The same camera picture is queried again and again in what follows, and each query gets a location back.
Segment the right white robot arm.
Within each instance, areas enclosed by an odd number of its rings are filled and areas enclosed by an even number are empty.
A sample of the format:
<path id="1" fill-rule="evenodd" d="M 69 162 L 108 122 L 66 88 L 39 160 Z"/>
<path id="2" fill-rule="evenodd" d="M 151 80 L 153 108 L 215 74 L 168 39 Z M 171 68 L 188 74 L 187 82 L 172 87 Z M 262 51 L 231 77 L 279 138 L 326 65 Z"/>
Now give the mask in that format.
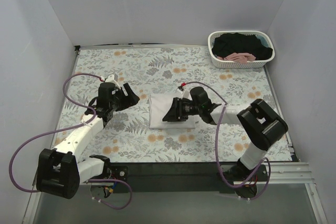
<path id="1" fill-rule="evenodd" d="M 192 88 L 190 98 L 173 98 L 163 122 L 184 122 L 198 115 L 211 125 L 241 125 L 251 143 L 237 161 L 237 173 L 242 180 L 251 180 L 256 166 L 269 149 L 288 131 L 287 123 L 263 99 L 256 99 L 247 106 L 214 103 L 202 87 Z"/>

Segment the white t shirt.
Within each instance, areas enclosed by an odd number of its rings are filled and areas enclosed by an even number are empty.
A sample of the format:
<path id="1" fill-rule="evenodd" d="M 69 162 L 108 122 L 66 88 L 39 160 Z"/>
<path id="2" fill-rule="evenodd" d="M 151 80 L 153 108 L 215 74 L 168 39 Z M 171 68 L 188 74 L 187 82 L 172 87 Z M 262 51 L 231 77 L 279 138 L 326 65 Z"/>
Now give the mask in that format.
<path id="1" fill-rule="evenodd" d="M 195 129 L 199 119 L 196 116 L 189 116 L 185 122 L 163 122 L 163 117 L 168 113 L 173 99 L 182 98 L 180 92 L 151 94 L 149 98 L 150 105 L 150 129 Z"/>

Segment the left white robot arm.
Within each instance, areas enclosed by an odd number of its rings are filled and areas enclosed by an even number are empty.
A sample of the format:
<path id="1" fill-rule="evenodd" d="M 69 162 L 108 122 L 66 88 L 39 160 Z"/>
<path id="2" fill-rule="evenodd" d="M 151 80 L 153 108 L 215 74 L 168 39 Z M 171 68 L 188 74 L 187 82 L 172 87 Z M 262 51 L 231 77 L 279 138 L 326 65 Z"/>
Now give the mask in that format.
<path id="1" fill-rule="evenodd" d="M 98 95 L 89 102 L 82 117 L 83 125 L 74 129 L 53 149 L 44 149 L 40 153 L 36 178 L 37 189 L 70 199 L 83 182 L 90 179 L 108 181 L 112 175 L 108 157 L 91 155 L 82 162 L 79 161 L 79 157 L 90 141 L 110 122 L 114 112 L 132 107 L 139 100 L 128 83 L 121 87 L 115 81 L 101 83 Z"/>

